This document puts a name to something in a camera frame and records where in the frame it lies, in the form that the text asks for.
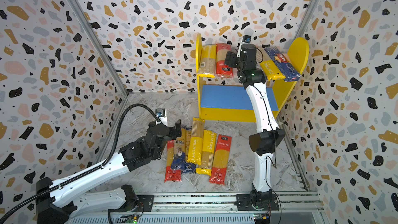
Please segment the yellow label spaghetti bag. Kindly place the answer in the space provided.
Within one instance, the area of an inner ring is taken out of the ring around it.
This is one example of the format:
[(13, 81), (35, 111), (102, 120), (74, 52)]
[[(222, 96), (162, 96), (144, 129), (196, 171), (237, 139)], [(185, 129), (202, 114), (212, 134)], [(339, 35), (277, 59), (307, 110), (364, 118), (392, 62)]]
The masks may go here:
[(206, 45), (202, 47), (198, 68), (200, 77), (215, 78), (216, 75), (217, 45)]

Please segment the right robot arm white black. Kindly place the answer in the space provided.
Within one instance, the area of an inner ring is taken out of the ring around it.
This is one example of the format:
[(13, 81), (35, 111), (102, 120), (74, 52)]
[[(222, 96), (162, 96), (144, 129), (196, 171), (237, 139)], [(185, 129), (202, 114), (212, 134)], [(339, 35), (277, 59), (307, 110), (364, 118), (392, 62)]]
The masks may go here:
[(237, 69), (237, 77), (243, 84), (255, 112), (257, 133), (249, 137), (249, 145), (255, 154), (255, 177), (250, 193), (251, 205), (256, 209), (271, 206), (275, 192), (271, 187), (272, 160), (285, 131), (275, 120), (267, 96), (266, 77), (257, 67), (257, 53), (261, 50), (253, 44), (241, 43), (238, 52), (229, 51), (225, 64)]

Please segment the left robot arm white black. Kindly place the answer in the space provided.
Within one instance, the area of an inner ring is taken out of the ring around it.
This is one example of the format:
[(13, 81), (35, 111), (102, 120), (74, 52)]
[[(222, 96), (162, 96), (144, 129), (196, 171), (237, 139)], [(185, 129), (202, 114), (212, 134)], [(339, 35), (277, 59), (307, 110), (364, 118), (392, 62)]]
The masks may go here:
[(109, 161), (102, 161), (73, 176), (36, 184), (43, 195), (36, 200), (39, 224), (65, 224), (70, 219), (99, 211), (131, 211), (140, 206), (131, 185), (91, 193), (94, 187), (132, 172), (161, 157), (168, 141), (181, 137), (181, 121), (173, 127), (153, 121), (145, 136), (120, 148)]

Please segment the yellow Pastatime spaghetti bag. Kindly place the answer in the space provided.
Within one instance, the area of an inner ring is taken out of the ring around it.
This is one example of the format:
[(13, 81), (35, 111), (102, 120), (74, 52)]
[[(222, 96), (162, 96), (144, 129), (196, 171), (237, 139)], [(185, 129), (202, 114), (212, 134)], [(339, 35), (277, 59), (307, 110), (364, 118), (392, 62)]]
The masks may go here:
[(286, 78), (264, 49), (257, 48), (256, 62), (258, 67), (260, 67), (265, 73), (265, 77), (268, 81)]

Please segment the blue Barilla spaghetti bag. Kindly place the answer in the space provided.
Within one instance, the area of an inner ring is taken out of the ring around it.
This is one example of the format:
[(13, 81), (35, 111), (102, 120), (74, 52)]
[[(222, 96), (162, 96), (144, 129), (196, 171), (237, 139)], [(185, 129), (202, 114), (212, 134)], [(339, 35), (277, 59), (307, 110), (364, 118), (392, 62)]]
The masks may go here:
[(297, 82), (299, 80), (301, 76), (300, 73), (277, 47), (265, 47), (264, 50), (280, 72), (285, 76), (285, 82)]

